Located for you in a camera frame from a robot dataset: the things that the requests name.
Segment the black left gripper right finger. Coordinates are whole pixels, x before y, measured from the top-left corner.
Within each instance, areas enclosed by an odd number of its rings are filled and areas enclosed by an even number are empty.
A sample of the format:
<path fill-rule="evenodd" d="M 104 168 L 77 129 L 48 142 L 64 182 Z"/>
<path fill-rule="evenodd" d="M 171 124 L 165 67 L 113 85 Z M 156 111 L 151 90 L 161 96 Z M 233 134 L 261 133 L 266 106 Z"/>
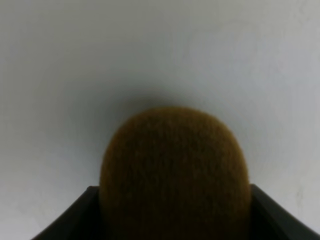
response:
<path fill-rule="evenodd" d="M 258 186 L 251 185 L 251 240 L 320 240 L 307 227 Z"/>

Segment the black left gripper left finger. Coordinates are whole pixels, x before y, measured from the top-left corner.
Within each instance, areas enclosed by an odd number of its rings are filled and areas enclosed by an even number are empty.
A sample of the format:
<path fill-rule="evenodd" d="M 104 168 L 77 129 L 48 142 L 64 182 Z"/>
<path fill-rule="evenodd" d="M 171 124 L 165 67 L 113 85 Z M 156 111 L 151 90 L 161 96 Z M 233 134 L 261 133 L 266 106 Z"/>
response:
<path fill-rule="evenodd" d="M 99 240 L 99 188 L 89 186 L 84 193 L 34 240 Z"/>

